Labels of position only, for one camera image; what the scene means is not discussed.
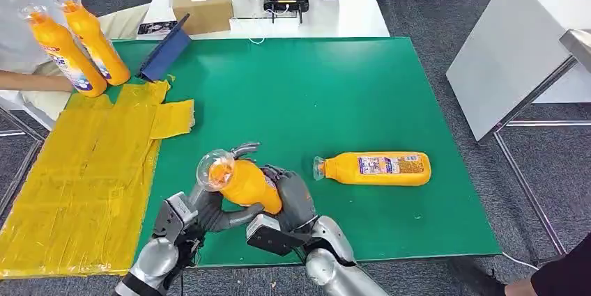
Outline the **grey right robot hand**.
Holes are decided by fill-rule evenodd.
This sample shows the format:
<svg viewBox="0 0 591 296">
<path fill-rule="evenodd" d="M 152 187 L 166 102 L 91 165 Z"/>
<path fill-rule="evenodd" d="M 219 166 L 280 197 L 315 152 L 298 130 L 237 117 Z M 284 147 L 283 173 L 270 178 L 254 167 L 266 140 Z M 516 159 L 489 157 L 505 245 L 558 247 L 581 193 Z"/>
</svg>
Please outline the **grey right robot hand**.
<svg viewBox="0 0 591 296">
<path fill-rule="evenodd" d="M 263 174 L 274 184 L 282 201 L 275 215 L 282 231 L 306 233 L 318 219 L 312 195 L 305 181 L 295 172 L 266 164 Z"/>
</svg>

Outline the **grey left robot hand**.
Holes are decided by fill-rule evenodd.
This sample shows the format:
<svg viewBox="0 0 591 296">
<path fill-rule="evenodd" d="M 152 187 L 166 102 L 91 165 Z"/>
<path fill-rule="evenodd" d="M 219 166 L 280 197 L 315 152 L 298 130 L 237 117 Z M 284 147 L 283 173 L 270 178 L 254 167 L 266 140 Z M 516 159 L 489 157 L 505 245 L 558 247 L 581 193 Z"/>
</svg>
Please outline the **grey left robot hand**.
<svg viewBox="0 0 591 296">
<path fill-rule="evenodd" d="M 209 192 L 198 182 L 193 187 L 189 202 L 197 209 L 195 223 L 190 227 L 190 234 L 201 242 L 208 232 L 218 233 L 226 229 L 241 226 L 251 222 L 255 216 L 263 212 L 263 205 L 252 205 L 233 212 L 222 209 L 223 195 L 219 192 Z"/>
</svg>

